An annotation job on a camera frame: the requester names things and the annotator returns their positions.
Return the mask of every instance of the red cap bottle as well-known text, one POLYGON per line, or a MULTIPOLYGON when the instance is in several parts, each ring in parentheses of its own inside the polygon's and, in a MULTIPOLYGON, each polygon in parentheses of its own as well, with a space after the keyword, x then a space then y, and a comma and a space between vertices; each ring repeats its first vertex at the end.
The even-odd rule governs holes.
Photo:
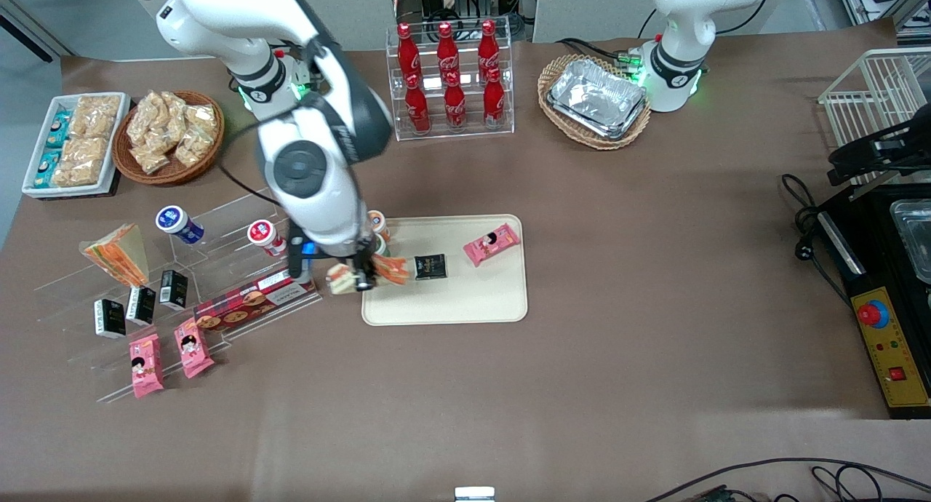
POLYGON ((501 87, 501 70, 488 70, 485 85, 485 127, 497 130, 505 121, 505 88, 501 87))
POLYGON ((495 21, 482 22, 482 42, 479 42, 479 81, 488 81, 488 71, 498 68, 498 40, 495 40, 495 21))
POLYGON ((420 70, 420 50, 417 45, 410 40, 410 25, 405 22, 398 24, 398 64, 401 68, 401 74, 404 75, 404 83, 408 84, 408 78, 415 78, 420 82, 423 74, 420 70))
POLYGON ((459 49, 452 40, 452 24, 439 23, 439 45, 436 45, 436 60, 439 61, 439 78, 443 85, 449 85, 447 80, 452 76, 459 85, 459 49))
POLYGON ((420 90, 420 82, 415 77, 406 78, 408 92, 404 102, 408 106, 408 117, 413 124, 413 134, 422 137, 430 132, 430 115, 426 108, 426 96, 420 90))
POLYGON ((446 93, 443 101, 446 103, 446 121, 449 130, 459 133, 466 125, 466 94, 459 87, 459 71, 448 72, 443 75, 446 82, 446 93))

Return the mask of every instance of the black machine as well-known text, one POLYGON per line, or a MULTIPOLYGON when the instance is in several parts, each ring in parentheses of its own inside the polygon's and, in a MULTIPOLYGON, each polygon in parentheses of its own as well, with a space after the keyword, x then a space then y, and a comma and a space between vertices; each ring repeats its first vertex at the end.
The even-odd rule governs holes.
MULTIPOLYGON (((885 171, 931 170, 931 106, 910 121, 854 140, 828 158, 832 185, 885 171)), ((789 175, 796 183, 798 178, 789 175)), ((892 418, 931 418, 931 184, 848 186, 821 206, 796 215, 802 240, 796 256, 814 258, 821 236, 842 277, 860 333, 892 418)))

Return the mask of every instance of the pink snack package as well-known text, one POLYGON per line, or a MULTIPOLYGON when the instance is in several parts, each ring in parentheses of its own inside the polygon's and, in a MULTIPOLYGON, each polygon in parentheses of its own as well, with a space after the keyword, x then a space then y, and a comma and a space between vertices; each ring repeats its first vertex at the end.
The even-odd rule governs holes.
POLYGON ((516 246, 519 243, 521 243, 521 240, 511 229, 511 226, 502 224, 502 226, 486 234, 486 236, 465 244, 463 251, 465 251, 465 256, 472 260, 475 267, 479 267, 483 260, 488 260, 501 251, 508 249, 508 247, 516 246))
POLYGON ((132 392, 137 399, 165 389, 162 385, 162 359, 159 356, 159 334, 129 344, 129 358, 132 366, 132 392))
POLYGON ((184 376, 193 378, 197 373, 213 366, 214 362, 207 355, 207 346, 203 343, 203 333, 197 327, 195 319, 184 320, 175 330, 177 352, 180 353, 180 365, 184 376))

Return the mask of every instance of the robotic arm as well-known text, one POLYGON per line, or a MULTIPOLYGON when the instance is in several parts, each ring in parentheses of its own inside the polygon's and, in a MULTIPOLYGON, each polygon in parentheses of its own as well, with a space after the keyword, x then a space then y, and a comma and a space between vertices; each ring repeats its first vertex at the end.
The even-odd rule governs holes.
POLYGON ((714 42, 713 12, 731 11, 762 0, 654 0, 666 16, 660 41, 643 44, 643 87, 654 111, 684 106, 698 81, 698 70, 714 42))
POLYGON ((351 166, 385 150, 390 118, 306 1, 169 0, 156 21, 177 50, 226 64, 263 121, 260 169, 268 187, 320 250, 355 260, 356 289, 370 289, 372 231, 351 166), (297 42, 305 49, 303 63, 275 57, 263 37, 297 42), (297 100, 289 79, 312 62, 329 92, 297 100))

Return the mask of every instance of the brown table surface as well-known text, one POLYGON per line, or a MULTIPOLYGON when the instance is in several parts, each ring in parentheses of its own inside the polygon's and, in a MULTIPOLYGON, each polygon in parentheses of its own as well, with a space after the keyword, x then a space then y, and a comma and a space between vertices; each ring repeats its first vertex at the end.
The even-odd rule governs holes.
MULTIPOLYGON (((516 134, 392 143, 358 171, 388 216, 520 217, 525 320, 370 327, 359 296, 326 297, 143 400, 94 402, 61 333, 37 325, 33 289, 86 264, 79 240, 133 220, 155 236, 164 204, 196 214, 242 191, 213 170, 173 189, 124 180, 114 198, 23 198, 0 260, 0 498, 449 500, 494 485, 502 501, 636 501, 779 455, 927 481, 931 425, 885 420, 851 314, 792 256, 795 204, 778 190, 791 171, 829 195, 815 98, 894 42, 887 23, 721 38, 688 105, 615 153, 538 108, 536 75, 565 48, 516 45, 516 134)), ((386 95, 383 54, 351 57, 386 95)), ((228 127, 250 119, 214 60, 67 58, 63 74, 68 93, 195 89, 228 127)), ((253 146, 230 164, 259 186, 253 146)), ((721 480, 817 493, 803 466, 721 480)))

